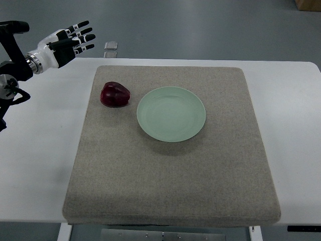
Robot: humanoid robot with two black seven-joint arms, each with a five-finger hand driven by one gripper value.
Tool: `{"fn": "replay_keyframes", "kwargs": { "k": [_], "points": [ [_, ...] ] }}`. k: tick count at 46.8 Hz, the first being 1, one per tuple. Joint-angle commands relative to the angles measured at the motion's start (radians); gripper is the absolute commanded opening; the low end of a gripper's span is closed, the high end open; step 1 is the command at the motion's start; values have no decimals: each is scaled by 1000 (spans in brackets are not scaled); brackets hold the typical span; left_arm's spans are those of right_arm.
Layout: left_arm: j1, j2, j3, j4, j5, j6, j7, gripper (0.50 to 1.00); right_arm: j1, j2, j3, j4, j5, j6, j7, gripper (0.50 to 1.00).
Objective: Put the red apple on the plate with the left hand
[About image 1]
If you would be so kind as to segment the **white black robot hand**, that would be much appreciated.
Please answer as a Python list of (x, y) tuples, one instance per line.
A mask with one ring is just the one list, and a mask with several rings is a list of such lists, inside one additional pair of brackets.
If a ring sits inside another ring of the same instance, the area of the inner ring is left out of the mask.
[(36, 50), (28, 52), (26, 59), (34, 62), (37, 69), (61, 68), (65, 66), (75, 58), (75, 54), (81, 54), (94, 48), (94, 44), (90, 44), (73, 49), (78, 43), (86, 43), (96, 38), (94, 34), (88, 34), (92, 31), (92, 28), (76, 32), (88, 24), (89, 21), (83, 21), (71, 25), (66, 29), (55, 31), (41, 40)]

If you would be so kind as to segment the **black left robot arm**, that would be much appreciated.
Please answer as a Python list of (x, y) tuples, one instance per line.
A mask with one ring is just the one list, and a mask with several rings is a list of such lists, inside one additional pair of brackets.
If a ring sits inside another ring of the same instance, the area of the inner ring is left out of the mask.
[(1, 130), (7, 127), (3, 118), (9, 107), (30, 99), (30, 95), (20, 89), (20, 81), (27, 81), (50, 68), (61, 68), (80, 53), (94, 47), (89, 41), (95, 39), (95, 35), (88, 24), (89, 21), (83, 21), (57, 30), (41, 40), (35, 50), (23, 54), (14, 35), (28, 32), (29, 24), (22, 21), (1, 22), (1, 44), (10, 58), (1, 63)]

